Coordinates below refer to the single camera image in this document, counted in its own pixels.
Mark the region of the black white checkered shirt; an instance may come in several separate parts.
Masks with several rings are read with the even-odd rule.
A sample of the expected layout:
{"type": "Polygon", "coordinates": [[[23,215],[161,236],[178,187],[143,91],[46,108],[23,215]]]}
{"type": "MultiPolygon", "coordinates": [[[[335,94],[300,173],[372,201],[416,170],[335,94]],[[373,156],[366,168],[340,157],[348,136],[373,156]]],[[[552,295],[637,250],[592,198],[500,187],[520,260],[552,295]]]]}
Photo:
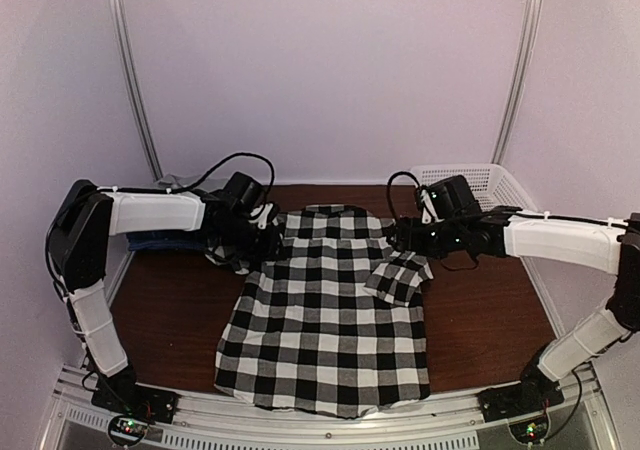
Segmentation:
{"type": "Polygon", "coordinates": [[[277,222],[281,254],[245,278],[215,387],[256,407],[342,419],[426,399],[427,259],[396,251],[391,222],[356,206],[313,205],[277,222]]]}

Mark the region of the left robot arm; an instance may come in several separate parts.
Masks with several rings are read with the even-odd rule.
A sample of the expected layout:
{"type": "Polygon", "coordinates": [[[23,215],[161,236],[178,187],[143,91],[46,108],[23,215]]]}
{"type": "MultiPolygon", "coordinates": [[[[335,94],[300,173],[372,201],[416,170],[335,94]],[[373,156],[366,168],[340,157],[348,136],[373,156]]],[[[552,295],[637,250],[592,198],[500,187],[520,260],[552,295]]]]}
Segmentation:
{"type": "Polygon", "coordinates": [[[222,248],[235,260],[261,261],[279,251],[279,211],[264,188],[241,173],[213,192],[98,187],[86,179],[73,183],[47,234],[45,255],[95,368],[112,377],[104,395],[121,413],[137,412],[144,394],[118,375],[129,359],[104,290],[110,238],[140,232],[196,232],[207,238],[211,250],[222,248]]]}

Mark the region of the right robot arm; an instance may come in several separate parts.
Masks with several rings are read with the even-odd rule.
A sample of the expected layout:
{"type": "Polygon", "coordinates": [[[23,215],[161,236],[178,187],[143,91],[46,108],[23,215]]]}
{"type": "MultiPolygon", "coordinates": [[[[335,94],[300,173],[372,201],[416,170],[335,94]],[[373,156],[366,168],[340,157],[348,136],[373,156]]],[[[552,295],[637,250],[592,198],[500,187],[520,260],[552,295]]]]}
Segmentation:
{"type": "Polygon", "coordinates": [[[572,327],[533,357],[513,389],[519,410],[535,410],[580,365],[639,331],[639,216],[590,219],[498,206],[425,223],[402,218],[390,241],[430,259],[465,252],[519,258],[540,268],[552,306],[575,298],[572,327]]]}

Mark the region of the white plastic basket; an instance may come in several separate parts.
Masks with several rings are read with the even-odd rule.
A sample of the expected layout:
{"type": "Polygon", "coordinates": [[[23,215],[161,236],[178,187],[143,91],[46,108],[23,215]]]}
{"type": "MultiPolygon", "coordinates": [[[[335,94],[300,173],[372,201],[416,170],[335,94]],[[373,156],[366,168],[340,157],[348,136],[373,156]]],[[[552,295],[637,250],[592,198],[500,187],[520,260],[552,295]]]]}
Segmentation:
{"type": "Polygon", "coordinates": [[[417,165],[412,167],[409,172],[416,177],[420,185],[427,187],[452,176],[464,176],[482,211],[491,210],[497,205],[520,207],[531,211],[538,210],[536,204],[515,177],[497,164],[417,165]]]}

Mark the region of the folded blue plaid shirt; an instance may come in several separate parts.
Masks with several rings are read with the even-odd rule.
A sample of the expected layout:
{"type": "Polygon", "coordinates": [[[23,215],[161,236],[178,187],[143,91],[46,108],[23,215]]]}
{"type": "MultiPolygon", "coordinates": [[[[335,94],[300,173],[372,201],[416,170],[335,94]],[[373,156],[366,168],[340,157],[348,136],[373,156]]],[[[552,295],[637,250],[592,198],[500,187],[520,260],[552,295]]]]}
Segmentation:
{"type": "Polygon", "coordinates": [[[200,231],[155,230],[126,234],[130,251],[205,251],[206,238],[200,231]]]}

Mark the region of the right circuit board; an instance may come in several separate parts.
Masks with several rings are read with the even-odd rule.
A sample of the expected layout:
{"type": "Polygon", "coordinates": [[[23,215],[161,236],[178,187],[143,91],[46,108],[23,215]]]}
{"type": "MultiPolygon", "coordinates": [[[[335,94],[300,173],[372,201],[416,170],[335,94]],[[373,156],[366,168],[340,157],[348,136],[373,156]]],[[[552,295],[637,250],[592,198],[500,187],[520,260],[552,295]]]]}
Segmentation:
{"type": "Polygon", "coordinates": [[[509,424],[514,440],[523,445],[534,445],[544,440],[549,433],[550,423],[545,416],[524,419],[509,424]]]}

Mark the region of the circuit board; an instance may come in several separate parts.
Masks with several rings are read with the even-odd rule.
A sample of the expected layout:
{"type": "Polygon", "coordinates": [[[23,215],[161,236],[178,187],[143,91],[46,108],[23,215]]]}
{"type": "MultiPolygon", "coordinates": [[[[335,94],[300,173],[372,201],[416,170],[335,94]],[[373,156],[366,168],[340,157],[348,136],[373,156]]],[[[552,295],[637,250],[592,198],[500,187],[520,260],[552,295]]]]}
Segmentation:
{"type": "Polygon", "coordinates": [[[550,423],[545,416],[524,419],[509,424],[514,440],[523,445],[534,445],[544,440],[549,433],[550,423]]]}
{"type": "Polygon", "coordinates": [[[140,443],[147,435],[150,424],[127,415],[114,416],[107,425],[107,435],[118,446],[140,443]]]}

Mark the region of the left circuit board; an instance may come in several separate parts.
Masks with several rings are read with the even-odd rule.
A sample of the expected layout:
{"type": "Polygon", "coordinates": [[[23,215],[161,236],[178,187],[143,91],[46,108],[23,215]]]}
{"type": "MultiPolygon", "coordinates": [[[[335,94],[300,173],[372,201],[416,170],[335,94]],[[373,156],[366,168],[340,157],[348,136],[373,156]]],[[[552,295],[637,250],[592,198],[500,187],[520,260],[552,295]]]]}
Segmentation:
{"type": "Polygon", "coordinates": [[[118,446],[140,443],[147,435],[150,424],[127,415],[114,416],[107,425],[107,435],[118,446]]]}

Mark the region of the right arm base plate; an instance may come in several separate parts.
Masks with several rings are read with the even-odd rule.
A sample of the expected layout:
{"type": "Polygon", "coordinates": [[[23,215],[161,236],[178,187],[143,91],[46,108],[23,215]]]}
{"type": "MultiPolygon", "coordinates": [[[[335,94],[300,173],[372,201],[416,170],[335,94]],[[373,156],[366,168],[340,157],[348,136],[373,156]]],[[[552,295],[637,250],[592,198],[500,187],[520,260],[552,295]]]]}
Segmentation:
{"type": "Polygon", "coordinates": [[[562,390],[557,385],[540,387],[532,380],[488,388],[481,391],[477,398],[485,422],[542,413],[550,406],[560,405],[565,401],[562,390]]]}

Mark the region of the aluminium front rail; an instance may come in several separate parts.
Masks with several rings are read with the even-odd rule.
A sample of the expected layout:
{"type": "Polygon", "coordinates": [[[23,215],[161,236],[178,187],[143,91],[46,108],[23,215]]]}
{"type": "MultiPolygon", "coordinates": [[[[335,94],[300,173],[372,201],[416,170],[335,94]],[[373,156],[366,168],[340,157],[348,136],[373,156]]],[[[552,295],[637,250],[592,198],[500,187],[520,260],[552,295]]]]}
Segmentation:
{"type": "MultiPolygon", "coordinates": [[[[91,403],[96,382],[85,367],[65,365],[45,410],[38,449],[112,449],[111,412],[91,403]]],[[[561,383],[564,402],[550,408],[545,449],[618,449],[621,444],[593,368],[561,383]]],[[[512,429],[523,417],[487,421],[476,389],[357,420],[266,411],[219,394],[181,391],[171,423],[151,426],[139,449],[520,449],[512,429]]]]}

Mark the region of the right aluminium frame post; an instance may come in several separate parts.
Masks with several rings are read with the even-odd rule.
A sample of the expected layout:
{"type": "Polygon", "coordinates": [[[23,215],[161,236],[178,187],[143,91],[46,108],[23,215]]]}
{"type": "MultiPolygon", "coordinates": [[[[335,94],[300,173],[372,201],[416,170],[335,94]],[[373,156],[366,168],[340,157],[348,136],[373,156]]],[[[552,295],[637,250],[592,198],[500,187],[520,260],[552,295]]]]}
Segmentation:
{"type": "Polygon", "coordinates": [[[525,0],[518,49],[491,162],[502,165],[505,161],[511,136],[515,128],[519,106],[525,90],[527,72],[537,39],[543,0],[525,0]]]}

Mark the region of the aluminium frame post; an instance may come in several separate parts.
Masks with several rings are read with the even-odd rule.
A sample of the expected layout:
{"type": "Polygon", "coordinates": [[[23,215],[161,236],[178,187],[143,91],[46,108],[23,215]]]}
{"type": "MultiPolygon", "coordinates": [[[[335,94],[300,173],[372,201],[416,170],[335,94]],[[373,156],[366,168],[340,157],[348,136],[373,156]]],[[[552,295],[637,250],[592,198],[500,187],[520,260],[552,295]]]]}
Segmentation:
{"type": "Polygon", "coordinates": [[[537,39],[543,0],[525,0],[518,49],[491,162],[502,165],[505,161],[511,136],[515,128],[519,106],[525,90],[527,72],[537,39]]]}
{"type": "Polygon", "coordinates": [[[156,145],[152,136],[144,99],[137,75],[133,47],[128,28],[124,0],[108,0],[113,21],[116,44],[118,47],[124,83],[140,139],[143,155],[154,181],[163,176],[156,145]]]}

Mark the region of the left aluminium frame post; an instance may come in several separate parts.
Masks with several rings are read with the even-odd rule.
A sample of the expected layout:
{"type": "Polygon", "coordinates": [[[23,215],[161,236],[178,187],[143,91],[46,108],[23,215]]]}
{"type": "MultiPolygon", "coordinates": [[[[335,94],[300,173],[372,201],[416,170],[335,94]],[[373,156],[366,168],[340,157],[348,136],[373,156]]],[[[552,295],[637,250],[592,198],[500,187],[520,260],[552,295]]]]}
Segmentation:
{"type": "Polygon", "coordinates": [[[144,99],[137,75],[133,47],[128,28],[124,0],[108,0],[113,21],[116,44],[118,47],[124,83],[140,139],[143,155],[154,181],[163,176],[156,145],[152,136],[144,99]]]}

